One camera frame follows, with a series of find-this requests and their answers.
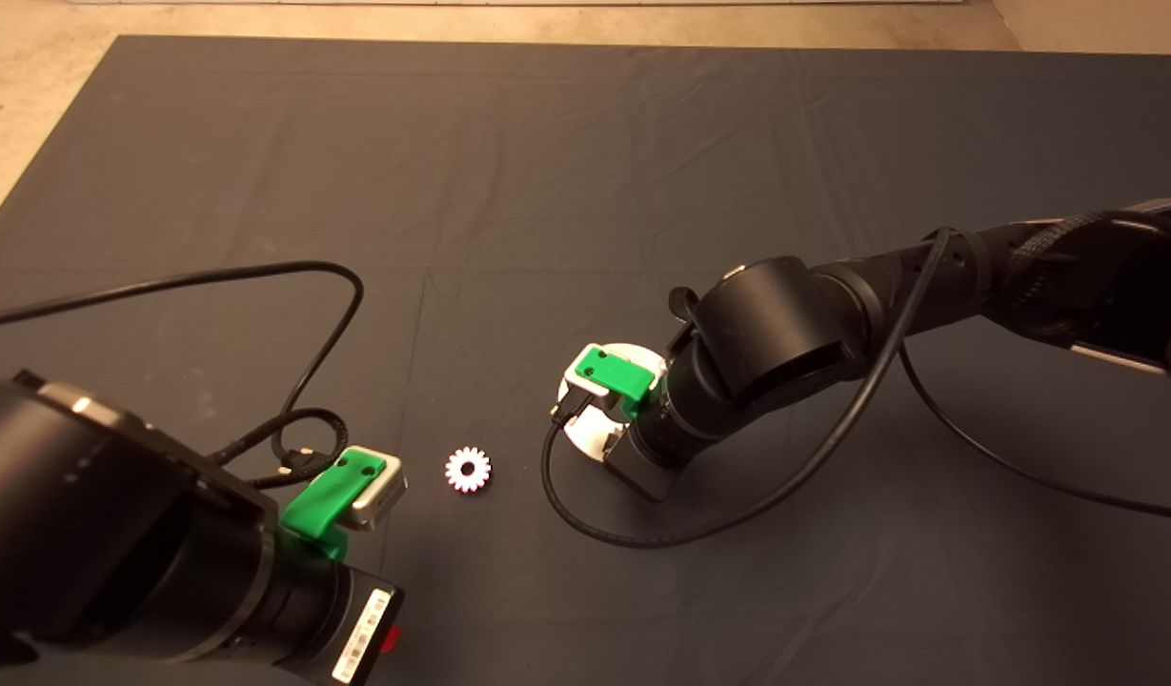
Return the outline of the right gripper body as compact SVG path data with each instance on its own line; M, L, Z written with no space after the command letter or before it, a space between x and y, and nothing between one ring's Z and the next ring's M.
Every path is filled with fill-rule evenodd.
M651 503L664 502L682 476L682 466L656 452L637 427L608 438L607 469Z

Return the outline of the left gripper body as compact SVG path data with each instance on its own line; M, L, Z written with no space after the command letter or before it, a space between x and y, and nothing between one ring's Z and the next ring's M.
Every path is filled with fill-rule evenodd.
M400 586L347 569L342 608L333 613L323 675L328 685L367 685L405 603Z

